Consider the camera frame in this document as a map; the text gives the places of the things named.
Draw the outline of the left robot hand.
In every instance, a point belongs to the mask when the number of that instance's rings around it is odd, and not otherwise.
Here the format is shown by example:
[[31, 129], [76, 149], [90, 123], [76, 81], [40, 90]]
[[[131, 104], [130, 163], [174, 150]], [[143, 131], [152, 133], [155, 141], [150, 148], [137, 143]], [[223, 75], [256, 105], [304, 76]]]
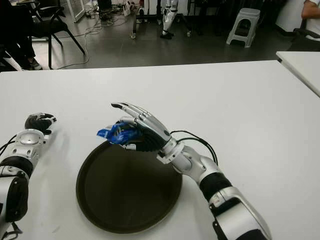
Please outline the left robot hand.
[[44, 135], [50, 135], [52, 131], [50, 126], [57, 121], [56, 117], [48, 113], [30, 114], [24, 124], [24, 128], [34, 129], [42, 132]]

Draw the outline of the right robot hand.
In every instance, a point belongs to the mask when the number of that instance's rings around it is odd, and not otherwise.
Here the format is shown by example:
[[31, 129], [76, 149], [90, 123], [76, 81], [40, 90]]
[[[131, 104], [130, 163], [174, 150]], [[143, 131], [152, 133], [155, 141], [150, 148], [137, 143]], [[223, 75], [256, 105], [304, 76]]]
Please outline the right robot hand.
[[111, 106], [128, 114], [119, 119], [127, 129], [111, 141], [113, 144], [139, 152], [166, 152], [177, 145], [164, 124], [149, 111], [128, 102], [112, 102]]

